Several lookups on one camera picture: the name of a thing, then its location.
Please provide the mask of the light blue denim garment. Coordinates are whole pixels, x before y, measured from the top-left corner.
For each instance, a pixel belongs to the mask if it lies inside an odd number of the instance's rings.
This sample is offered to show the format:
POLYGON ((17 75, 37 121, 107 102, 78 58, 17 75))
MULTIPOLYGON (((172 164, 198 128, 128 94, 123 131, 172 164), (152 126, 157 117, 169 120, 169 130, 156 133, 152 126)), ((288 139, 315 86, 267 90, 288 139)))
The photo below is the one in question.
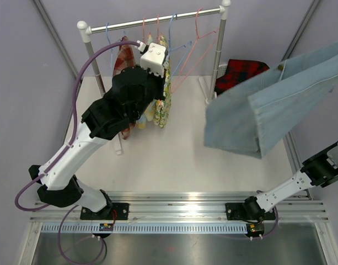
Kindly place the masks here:
POLYGON ((206 147, 262 159, 338 85, 338 41, 282 61, 206 108, 206 147))

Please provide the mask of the red black plaid skirt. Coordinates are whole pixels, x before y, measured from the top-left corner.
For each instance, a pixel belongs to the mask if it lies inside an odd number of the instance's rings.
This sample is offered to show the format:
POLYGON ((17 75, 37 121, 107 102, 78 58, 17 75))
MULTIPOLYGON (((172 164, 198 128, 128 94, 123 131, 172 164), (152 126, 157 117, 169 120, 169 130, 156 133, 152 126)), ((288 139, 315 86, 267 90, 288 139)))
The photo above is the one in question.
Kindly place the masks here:
POLYGON ((269 69, 270 67, 264 62, 230 59, 224 74, 217 78, 214 91, 219 96, 234 86, 269 69))

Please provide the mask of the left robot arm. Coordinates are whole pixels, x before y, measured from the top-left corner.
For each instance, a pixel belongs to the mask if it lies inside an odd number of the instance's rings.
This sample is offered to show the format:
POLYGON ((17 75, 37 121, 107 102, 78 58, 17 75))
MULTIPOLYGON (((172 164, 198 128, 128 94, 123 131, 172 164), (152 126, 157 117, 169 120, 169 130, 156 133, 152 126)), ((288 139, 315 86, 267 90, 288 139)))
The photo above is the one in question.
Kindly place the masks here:
POLYGON ((39 199, 64 208, 78 204, 101 220, 110 215, 112 201, 103 190, 82 183, 76 172, 99 148, 135 123, 150 103, 163 100, 165 73, 156 75, 140 66, 128 67, 112 78, 112 87, 83 113, 77 131, 53 156, 51 162, 29 168, 41 174, 39 199))

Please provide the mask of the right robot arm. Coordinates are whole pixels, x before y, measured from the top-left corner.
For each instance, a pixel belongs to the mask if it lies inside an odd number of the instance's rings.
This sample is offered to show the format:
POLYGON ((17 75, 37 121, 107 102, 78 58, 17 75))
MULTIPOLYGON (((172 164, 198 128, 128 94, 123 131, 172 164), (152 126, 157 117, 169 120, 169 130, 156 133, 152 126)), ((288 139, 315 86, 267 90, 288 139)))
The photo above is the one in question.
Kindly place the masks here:
POLYGON ((244 200, 239 209, 243 221, 262 222, 279 202, 314 187, 325 188, 338 181, 338 141, 302 163, 288 180, 268 191, 244 200))

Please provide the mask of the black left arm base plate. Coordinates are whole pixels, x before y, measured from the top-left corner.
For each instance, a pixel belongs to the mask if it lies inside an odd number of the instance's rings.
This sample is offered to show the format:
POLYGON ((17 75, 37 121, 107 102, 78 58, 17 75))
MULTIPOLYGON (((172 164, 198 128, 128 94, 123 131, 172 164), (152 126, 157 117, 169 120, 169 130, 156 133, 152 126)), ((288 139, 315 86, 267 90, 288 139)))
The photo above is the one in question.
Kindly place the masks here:
POLYGON ((81 220, 128 220, 128 203, 113 203, 110 211, 101 210, 99 213, 92 212, 90 209, 82 207, 81 220))

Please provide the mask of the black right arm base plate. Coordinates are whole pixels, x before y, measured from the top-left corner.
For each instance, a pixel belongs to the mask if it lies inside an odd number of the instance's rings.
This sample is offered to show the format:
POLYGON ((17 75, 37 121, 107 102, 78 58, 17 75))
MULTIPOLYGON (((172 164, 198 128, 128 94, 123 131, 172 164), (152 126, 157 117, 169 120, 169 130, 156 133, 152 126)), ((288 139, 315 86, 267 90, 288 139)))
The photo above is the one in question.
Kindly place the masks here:
POLYGON ((256 221, 256 219, 247 214, 242 203, 225 203, 224 206, 227 220, 256 221))

